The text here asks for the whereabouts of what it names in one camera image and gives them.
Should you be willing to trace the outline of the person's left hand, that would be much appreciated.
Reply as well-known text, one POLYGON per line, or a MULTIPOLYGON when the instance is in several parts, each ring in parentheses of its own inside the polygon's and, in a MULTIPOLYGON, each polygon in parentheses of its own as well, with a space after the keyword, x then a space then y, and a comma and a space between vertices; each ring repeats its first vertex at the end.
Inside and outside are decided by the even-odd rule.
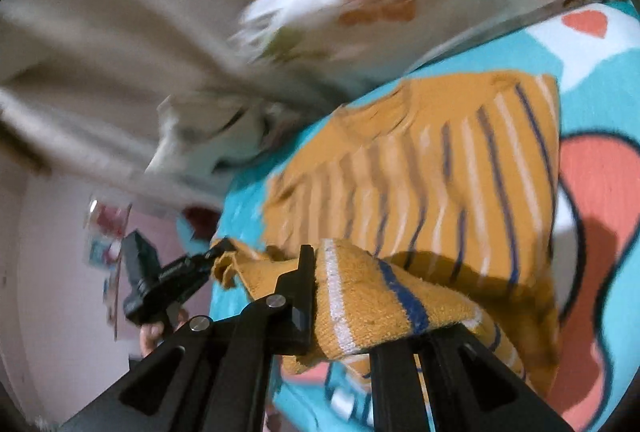
MULTIPOLYGON (((180 328, 189 320, 189 313, 185 308, 180 308, 177 315, 176 329, 180 328)), ((145 324, 139 331, 140 352, 143 357, 149 356, 163 341, 164 324, 153 322, 145 324)))

